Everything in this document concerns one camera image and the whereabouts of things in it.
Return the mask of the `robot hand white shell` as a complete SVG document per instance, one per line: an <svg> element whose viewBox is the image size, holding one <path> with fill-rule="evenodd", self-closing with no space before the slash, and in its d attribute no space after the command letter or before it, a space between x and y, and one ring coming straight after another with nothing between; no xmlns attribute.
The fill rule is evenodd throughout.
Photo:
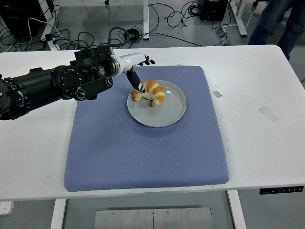
<svg viewBox="0 0 305 229"><path fill-rule="evenodd" d="M120 75L122 72L126 72L126 76L130 84L135 90L141 93L145 93L146 90L133 68L137 65L142 66L143 64L155 64L155 61L143 53L135 53L117 57L115 64L117 69L117 75Z"/></svg>

